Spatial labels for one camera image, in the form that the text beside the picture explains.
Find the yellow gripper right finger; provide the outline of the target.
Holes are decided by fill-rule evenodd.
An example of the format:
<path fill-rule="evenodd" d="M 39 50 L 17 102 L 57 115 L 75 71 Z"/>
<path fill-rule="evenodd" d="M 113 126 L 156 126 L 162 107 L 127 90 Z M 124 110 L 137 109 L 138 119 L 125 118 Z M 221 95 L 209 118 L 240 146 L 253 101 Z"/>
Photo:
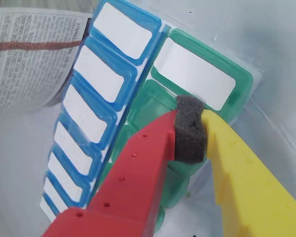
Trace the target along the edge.
<path fill-rule="evenodd" d="M 223 235 L 296 237 L 296 200 L 221 117 L 204 110 L 201 121 Z"/>

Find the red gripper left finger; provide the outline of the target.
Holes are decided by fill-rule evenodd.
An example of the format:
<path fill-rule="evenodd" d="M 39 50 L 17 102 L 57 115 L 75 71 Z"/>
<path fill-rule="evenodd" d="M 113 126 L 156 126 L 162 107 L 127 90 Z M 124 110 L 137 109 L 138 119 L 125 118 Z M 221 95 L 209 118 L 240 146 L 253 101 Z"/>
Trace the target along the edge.
<path fill-rule="evenodd" d="M 150 122 L 127 141 L 90 204 L 65 210 L 45 236 L 153 236 L 168 162 L 194 165 L 205 154 L 204 104 L 191 95 L 179 95 L 176 101 L 176 110 Z"/>

